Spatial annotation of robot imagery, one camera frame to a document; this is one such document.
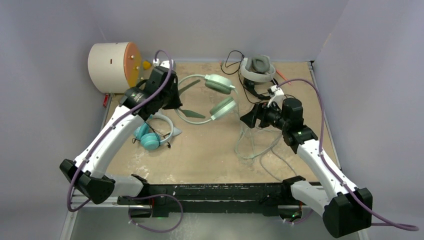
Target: headphones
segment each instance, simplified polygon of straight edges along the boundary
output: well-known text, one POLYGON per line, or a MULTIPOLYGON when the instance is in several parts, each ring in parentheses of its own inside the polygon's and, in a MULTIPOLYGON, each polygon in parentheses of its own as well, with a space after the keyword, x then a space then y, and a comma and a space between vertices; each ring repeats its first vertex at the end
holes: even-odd
POLYGON ((276 69, 270 63, 269 56, 255 55, 243 58, 240 64, 240 72, 245 79, 257 83, 266 83, 274 78, 276 69))
POLYGON ((174 127, 174 124, 169 117, 163 115, 160 112, 156 112, 154 115, 151 115, 149 119, 151 118, 164 120, 169 124, 171 131, 165 139, 161 140, 161 137, 156 132, 149 132, 150 126, 146 122, 139 126, 134 131, 135 139, 139 140, 140 144, 148 151, 155 150, 159 146, 169 143, 173 136, 177 136, 182 133, 180 129, 174 127))
MULTIPOLYGON (((272 85, 278 85, 279 84, 275 78, 273 78, 271 80, 271 82, 272 82, 272 85)), ((269 95, 266 96, 263 93, 259 94, 255 91, 255 82, 254 81, 251 81, 251 80, 245 78, 243 80, 243 86, 244 86, 244 89, 246 89, 250 94, 252 94, 253 96, 255 96, 256 98, 258 98, 261 101, 267 101, 267 100, 271 99, 271 96, 269 96, 269 95)))
MULTIPOLYGON (((194 77, 204 78, 206 80, 204 85, 211 90, 214 90, 218 93, 225 94, 225 95, 229 95, 231 94, 231 91, 234 91, 238 96, 236 87, 232 85, 232 82, 228 78, 223 77, 221 75, 217 75, 217 74, 210 74, 210 75, 194 74, 194 75, 186 76, 185 78, 183 78, 181 81, 178 82, 178 85, 183 83, 185 80, 189 78, 194 78, 194 77)), ((194 86, 195 84, 199 82, 200 80, 198 79, 188 84, 187 86, 178 90, 178 94, 181 95, 185 90, 191 88, 192 86, 194 86)), ((225 116, 236 106, 237 106, 237 103, 234 100, 234 98, 232 96, 228 96, 209 111, 210 118, 208 120, 201 121, 201 122, 190 121, 181 115, 181 113, 183 113, 188 118, 199 118, 199 119, 206 118, 204 115, 199 114, 197 112, 187 110, 187 109, 181 109, 181 108, 175 109, 175 112, 185 122, 189 124, 201 125, 201 124, 206 124, 213 120, 216 120, 225 116)))

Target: teal headphones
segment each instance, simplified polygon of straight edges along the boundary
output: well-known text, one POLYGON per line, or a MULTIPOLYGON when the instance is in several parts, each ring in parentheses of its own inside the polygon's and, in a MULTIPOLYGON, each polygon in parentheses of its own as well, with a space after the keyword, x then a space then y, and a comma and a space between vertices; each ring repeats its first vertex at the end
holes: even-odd
MULTIPOLYGON (((211 75, 193 74, 193 75, 189 75, 189 76, 184 77, 181 81, 179 81, 178 85, 180 85, 185 80, 187 80, 189 78, 194 78, 194 77, 204 78, 206 80, 204 85, 211 90, 214 90, 218 93, 225 94, 225 95, 230 95, 231 91, 234 91, 238 96, 236 87, 232 85, 232 82, 228 78, 223 77, 221 75, 217 75, 217 74, 211 74, 211 75)), ((199 82, 200 82, 199 79, 194 81, 194 82, 191 82, 187 86, 179 89, 178 94, 181 95, 185 90, 191 88, 193 85, 195 85, 199 82)), ((232 96, 228 96, 209 111, 210 118, 208 120, 201 121, 201 122, 190 121, 190 120, 184 118, 180 114, 180 112, 181 112, 188 118, 198 118, 198 119, 205 119, 206 118, 204 115, 199 114, 197 112, 194 112, 192 110, 178 108, 178 109, 175 109, 175 112, 185 122, 187 122, 189 124, 201 125, 201 124, 206 124, 206 123, 209 123, 213 120, 216 120, 216 119, 219 119, 219 118, 225 116, 232 109, 234 109, 236 106, 237 106, 237 103, 234 100, 234 98, 232 96)))
POLYGON ((139 126, 134 131, 135 139, 139 140, 143 148, 148 151, 155 150, 159 146, 168 143, 173 136, 177 136, 182 132, 180 129, 174 127, 174 124, 169 117, 159 112, 149 117, 149 119, 151 118, 164 120, 169 124, 171 131, 165 139, 161 140, 161 137, 156 132, 149 132, 150 126, 146 122, 139 126))

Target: gray ear cushion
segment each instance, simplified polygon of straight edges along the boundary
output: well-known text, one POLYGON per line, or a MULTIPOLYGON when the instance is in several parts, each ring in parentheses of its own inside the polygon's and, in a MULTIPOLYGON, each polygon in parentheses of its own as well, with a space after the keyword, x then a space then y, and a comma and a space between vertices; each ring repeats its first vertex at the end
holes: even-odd
POLYGON ((270 69, 270 60, 264 55, 256 55, 251 59, 252 68, 260 73, 265 73, 270 69))
POLYGON ((225 95, 229 95, 231 93, 231 87, 216 81, 206 80, 204 85, 212 90, 215 90, 225 95))
POLYGON ((246 70, 247 70, 247 71, 250 71, 250 70, 251 70, 251 66, 252 66, 252 58, 251 58, 251 57, 249 57, 249 58, 247 59, 247 62, 246 62, 246 70))
POLYGON ((226 99, 222 100, 218 105, 214 106, 210 111, 210 115, 214 115, 219 110, 221 110, 223 107, 225 107, 227 104, 231 103, 231 101, 234 101, 234 98, 232 96, 228 96, 226 99))

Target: yellow object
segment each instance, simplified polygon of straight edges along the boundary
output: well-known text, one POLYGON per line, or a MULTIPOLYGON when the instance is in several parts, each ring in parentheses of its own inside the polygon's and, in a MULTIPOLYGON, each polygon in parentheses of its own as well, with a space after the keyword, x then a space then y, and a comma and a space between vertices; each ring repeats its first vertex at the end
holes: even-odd
POLYGON ((146 60, 143 61, 143 69, 147 70, 152 67, 152 64, 146 60))

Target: red clip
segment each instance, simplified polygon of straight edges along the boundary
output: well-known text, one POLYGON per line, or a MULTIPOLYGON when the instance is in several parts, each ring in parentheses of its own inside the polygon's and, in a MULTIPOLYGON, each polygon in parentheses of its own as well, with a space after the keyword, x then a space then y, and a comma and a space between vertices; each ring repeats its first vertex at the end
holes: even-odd
POLYGON ((109 94, 104 95, 103 107, 105 108, 108 106, 108 99, 109 99, 109 94))

